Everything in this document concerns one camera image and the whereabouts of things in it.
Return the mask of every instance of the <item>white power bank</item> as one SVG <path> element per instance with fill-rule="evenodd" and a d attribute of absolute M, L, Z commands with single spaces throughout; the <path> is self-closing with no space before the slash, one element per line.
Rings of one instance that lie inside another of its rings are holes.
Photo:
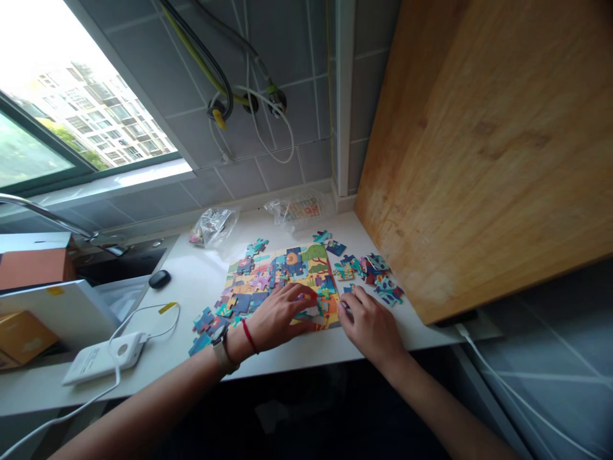
<path fill-rule="evenodd" d="M 139 360 L 147 334 L 134 332 L 113 339 L 111 348 L 120 369 L 129 369 Z M 72 362 L 62 385 L 76 385 L 115 372 L 115 363 L 109 353 L 109 342 L 102 342 L 79 351 Z"/>

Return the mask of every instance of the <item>yellow box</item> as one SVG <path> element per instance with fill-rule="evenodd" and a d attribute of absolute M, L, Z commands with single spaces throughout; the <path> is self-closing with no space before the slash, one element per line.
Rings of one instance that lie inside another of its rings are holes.
<path fill-rule="evenodd" d="M 57 340 L 57 336 L 28 311 L 0 316 L 0 369 L 24 365 Z"/>

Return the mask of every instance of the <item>black cable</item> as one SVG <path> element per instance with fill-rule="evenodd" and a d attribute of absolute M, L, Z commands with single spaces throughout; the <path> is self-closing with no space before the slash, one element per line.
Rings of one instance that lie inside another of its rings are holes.
<path fill-rule="evenodd" d="M 169 0 L 160 0 L 160 3 L 164 6 L 164 8 L 166 8 L 168 13 L 177 22 L 177 24 L 179 24 L 181 29 L 183 29 L 183 31 L 189 36 L 189 38 L 191 39 L 193 44 L 196 46 L 198 51 L 200 51 L 204 55 L 206 60 L 209 62 L 210 66 L 214 69 L 214 71 L 217 73 L 217 75 L 221 79 L 223 86 L 225 88 L 225 92 L 228 96 L 227 106 L 224 112 L 222 113 L 222 118 L 224 120 L 227 120 L 232 114 L 232 110 L 234 108 L 234 98 L 232 97 L 232 87 L 230 86 L 230 82 L 228 81 L 228 78 L 226 78 L 225 73 L 223 72 L 222 68 L 219 66 L 219 64 L 217 63 L 217 61 L 215 60 L 211 52 L 207 49 L 206 46 L 204 46 L 200 38 L 198 38 L 198 36 L 194 33 L 192 28 L 185 22 L 185 19 L 183 19 L 183 17 L 177 12 L 177 10 L 174 9 L 173 5 L 170 4 Z"/>
<path fill-rule="evenodd" d="M 268 69 L 266 65 L 264 65 L 264 61 L 260 58 L 260 55 L 257 53 L 255 48 L 252 46 L 249 41 L 244 39 L 237 31 L 228 26 L 226 23 L 218 19 L 215 15 L 213 15 L 209 10 L 205 8 L 205 6 L 200 3 L 200 0 L 192 0 L 192 3 L 204 14 L 204 16 L 208 19 L 208 22 L 216 27 L 219 31 L 221 31 L 225 36 L 230 38 L 234 43 L 238 44 L 241 48 L 245 49 L 251 56 L 253 57 L 255 63 L 259 66 L 260 71 L 264 75 L 264 79 L 266 80 L 266 84 L 271 86 L 273 84 L 270 75 L 268 74 Z"/>

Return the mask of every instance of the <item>clear plastic bag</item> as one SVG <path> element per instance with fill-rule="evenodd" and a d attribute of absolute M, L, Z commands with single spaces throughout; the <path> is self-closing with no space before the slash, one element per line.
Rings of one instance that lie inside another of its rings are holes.
<path fill-rule="evenodd" d="M 238 221 L 240 208 L 208 208 L 194 225 L 190 243 L 208 249 L 219 247 Z"/>
<path fill-rule="evenodd" d="M 334 214 L 330 196 L 312 188 L 269 201 L 264 209 L 275 216 L 275 225 L 281 225 L 290 233 L 303 230 L 316 220 Z"/>

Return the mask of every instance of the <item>white countertop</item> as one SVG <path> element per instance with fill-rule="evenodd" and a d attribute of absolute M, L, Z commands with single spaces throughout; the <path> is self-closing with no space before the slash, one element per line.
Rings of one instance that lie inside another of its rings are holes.
<path fill-rule="evenodd" d="M 371 252 L 378 254 L 354 212 L 317 222 L 308 230 L 294 235 L 274 226 L 272 215 L 264 210 L 242 213 L 219 253 L 189 244 L 188 233 L 182 234 L 163 264 L 163 268 L 172 275 L 171 282 L 159 291 L 149 289 L 140 303 L 144 307 L 179 302 L 181 315 L 177 327 L 162 337 L 151 339 L 144 346 L 138 364 L 122 372 L 120 386 L 104 399 L 132 395 L 189 357 L 188 350 L 196 337 L 192 332 L 194 317 L 218 300 L 229 265 L 245 256 L 249 243 L 264 238 L 269 240 L 266 250 L 286 249 L 312 243 L 311 235 L 316 230 L 331 232 L 335 240 L 347 246 L 344 254 L 354 254 L 356 257 Z M 340 259 L 333 254 L 329 258 L 331 263 Z M 364 286 L 374 295 L 374 290 L 364 285 L 359 278 L 337 281 L 339 292 L 343 293 L 343 286 L 349 286 L 352 282 Z M 454 328 L 424 326 L 406 296 L 402 299 L 403 304 L 396 304 L 391 311 L 398 321 L 402 340 L 408 350 L 462 341 Z M 136 331 L 161 332 L 172 324 L 176 312 L 175 307 L 163 315 L 159 315 L 157 309 L 136 313 L 124 334 Z M 500 331 L 481 313 L 477 320 L 467 326 L 475 339 L 500 336 Z M 298 337 L 276 349 L 253 356 L 226 379 L 283 372 L 361 357 L 343 330 L 334 328 Z M 69 366 L 70 363 L 62 363 L 0 374 L 0 416 L 82 404 L 113 384 L 114 377 L 109 376 L 77 387 L 62 387 L 60 382 Z"/>

